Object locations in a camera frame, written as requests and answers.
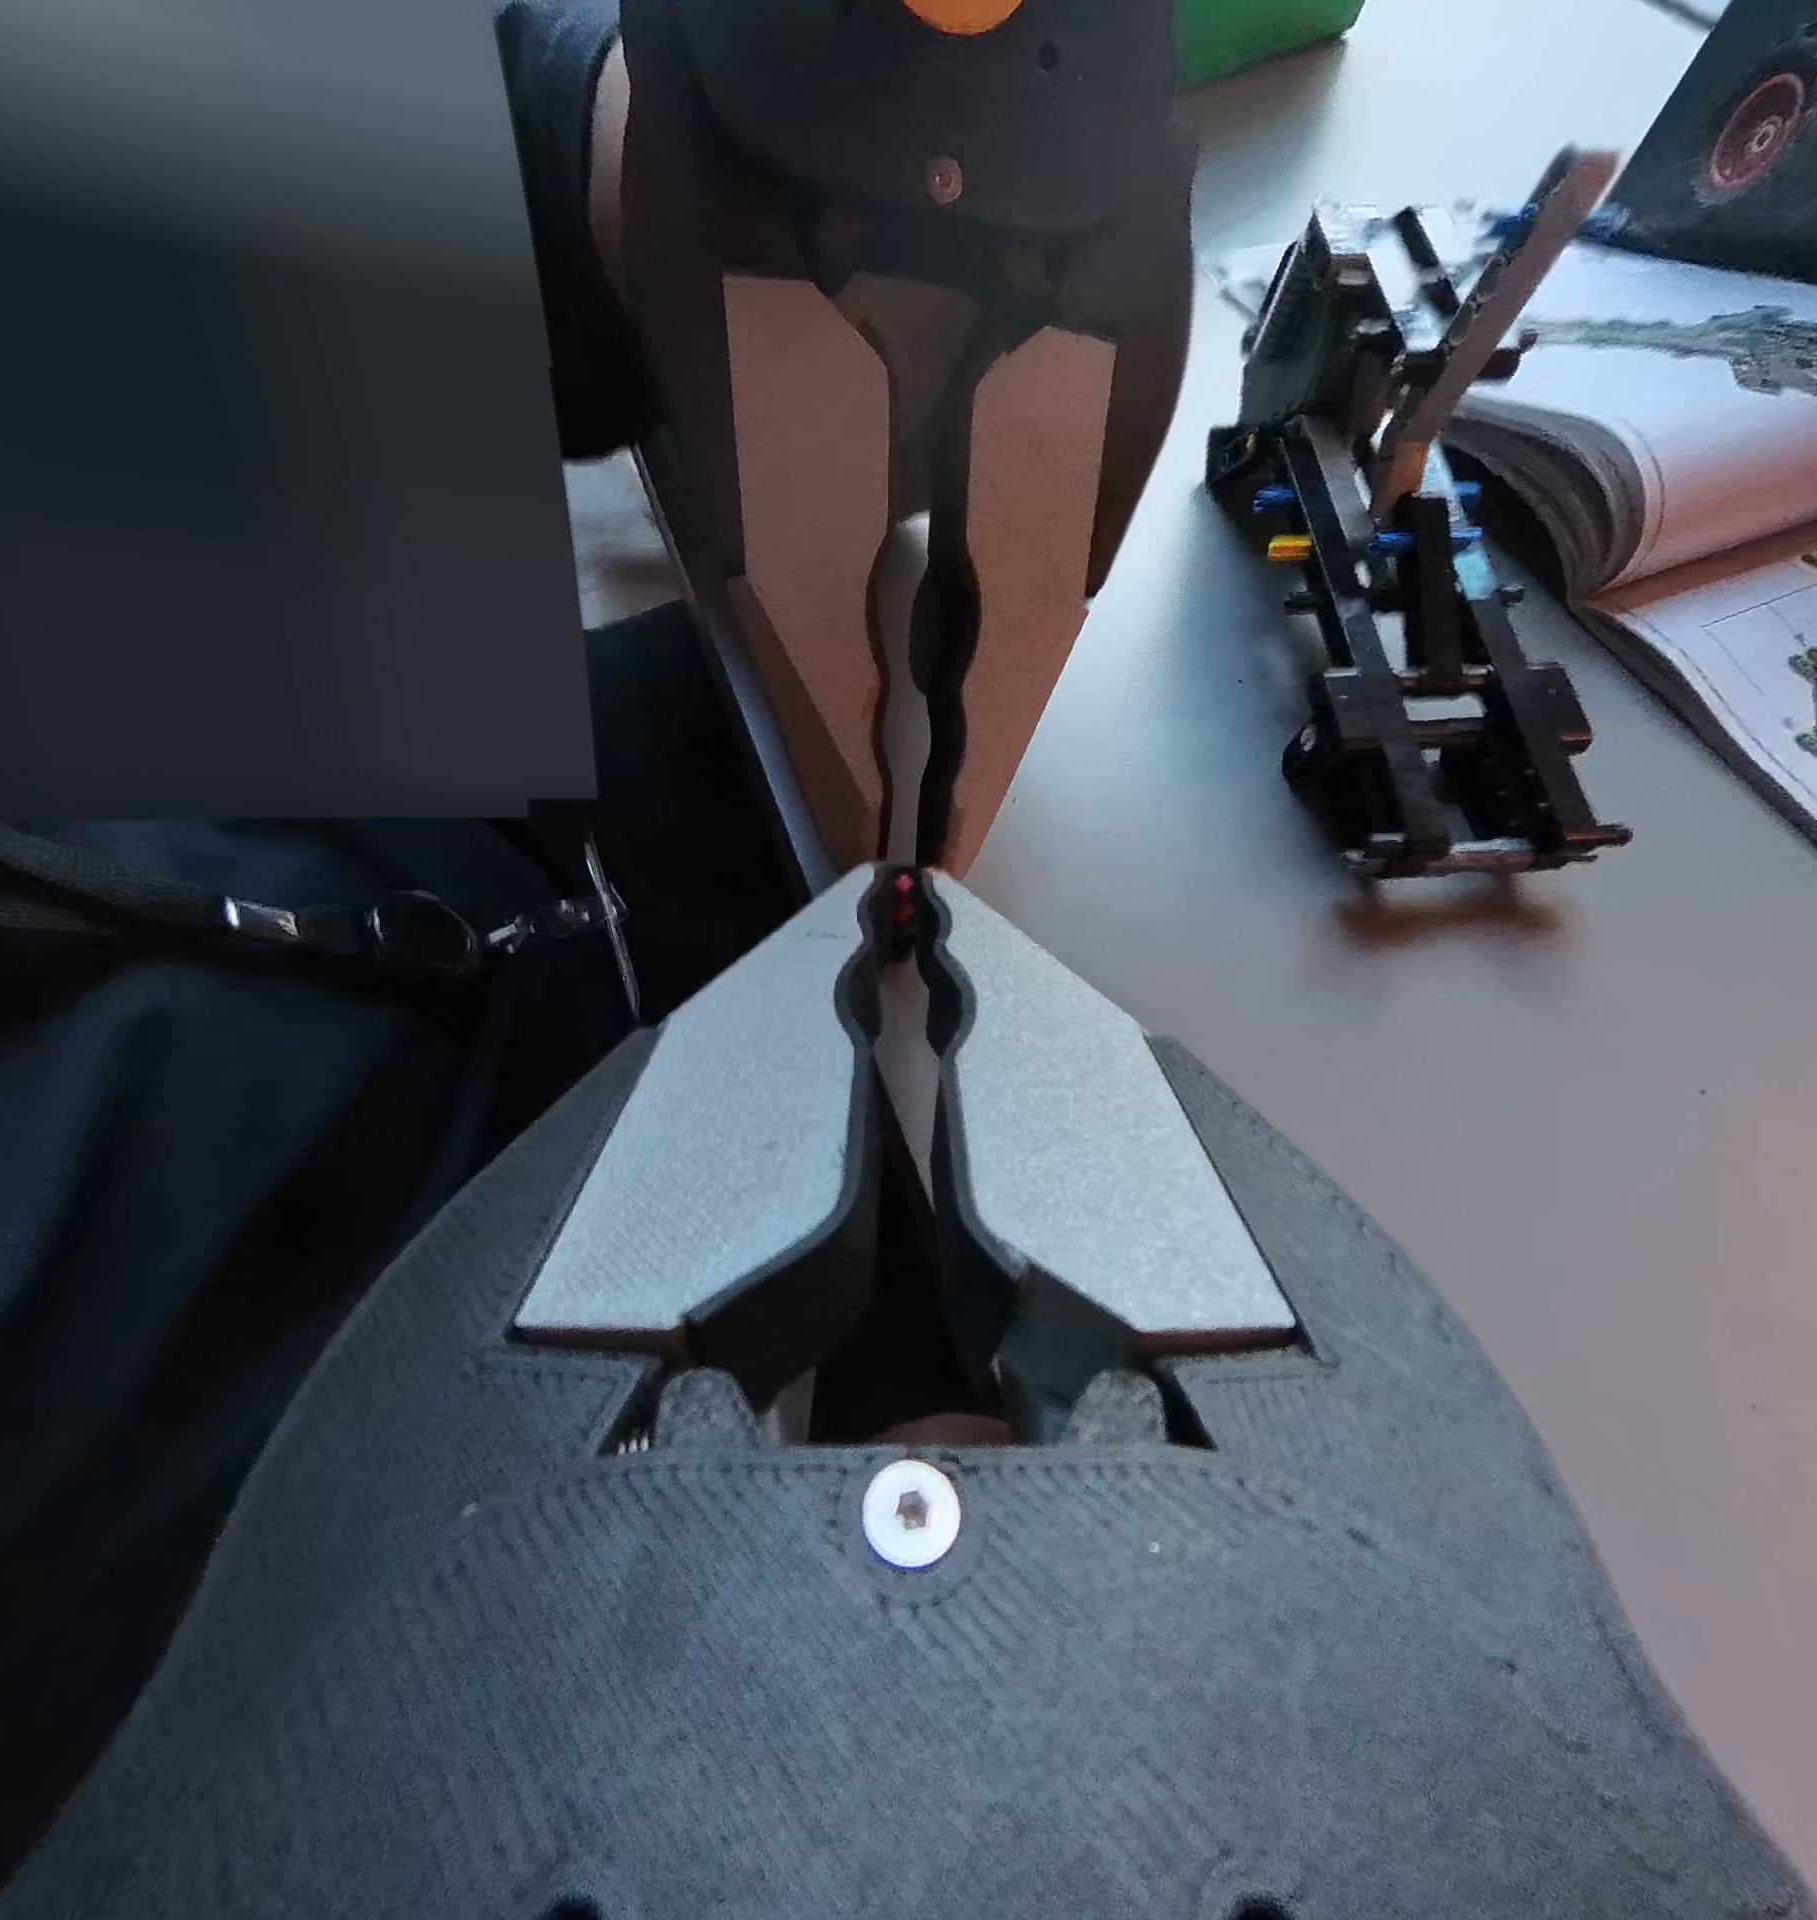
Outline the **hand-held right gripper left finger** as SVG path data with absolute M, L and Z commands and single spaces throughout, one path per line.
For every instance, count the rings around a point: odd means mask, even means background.
M 529 1341 L 807 1372 L 873 1293 L 890 868 L 854 868 L 671 1013 L 517 1310 Z

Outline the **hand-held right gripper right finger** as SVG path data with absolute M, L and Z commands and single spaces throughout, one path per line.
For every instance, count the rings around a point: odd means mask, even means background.
M 1151 1035 L 947 873 L 919 880 L 942 1298 L 1011 1419 L 1301 1322 Z

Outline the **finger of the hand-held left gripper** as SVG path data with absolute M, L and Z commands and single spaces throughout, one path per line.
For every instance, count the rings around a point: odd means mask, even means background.
M 726 274 L 742 567 L 728 609 L 835 871 L 885 859 L 897 688 L 880 585 L 894 516 L 885 350 L 816 281 Z
M 992 360 L 938 460 L 916 609 L 930 757 L 916 856 L 968 877 L 1090 609 L 1113 343 L 1044 326 Z

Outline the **person's left forearm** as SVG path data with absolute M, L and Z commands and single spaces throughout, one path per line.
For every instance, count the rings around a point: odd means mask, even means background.
M 624 157 L 633 86 L 617 1 L 498 1 L 503 67 L 546 322 L 560 450 L 638 443 L 655 397 L 633 319 Z

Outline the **open lego instruction booklet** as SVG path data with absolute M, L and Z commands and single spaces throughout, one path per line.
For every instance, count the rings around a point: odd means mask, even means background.
M 1576 611 L 1817 844 L 1817 286 L 1578 243 L 1448 452 Z

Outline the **dark printed lego box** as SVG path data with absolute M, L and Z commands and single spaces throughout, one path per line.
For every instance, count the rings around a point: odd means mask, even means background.
M 1731 1 L 1602 205 L 1605 239 L 1817 281 L 1817 1 Z

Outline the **green box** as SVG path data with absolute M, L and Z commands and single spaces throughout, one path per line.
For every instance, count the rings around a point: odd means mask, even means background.
M 1187 91 L 1337 41 L 1362 11 L 1362 0 L 1173 1 L 1177 84 Z

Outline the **black lego vehicle frame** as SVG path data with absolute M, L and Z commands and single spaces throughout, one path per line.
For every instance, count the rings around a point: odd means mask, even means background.
M 1576 757 L 1567 671 L 1529 661 L 1443 447 L 1477 383 L 1533 348 L 1524 310 L 1616 177 L 1565 148 L 1502 215 L 1462 289 L 1424 212 L 1320 205 L 1242 331 L 1239 414 L 1208 431 L 1208 493 L 1253 490 L 1265 554 L 1301 581 L 1325 666 L 1282 773 L 1365 880 L 1553 871 L 1626 849 Z

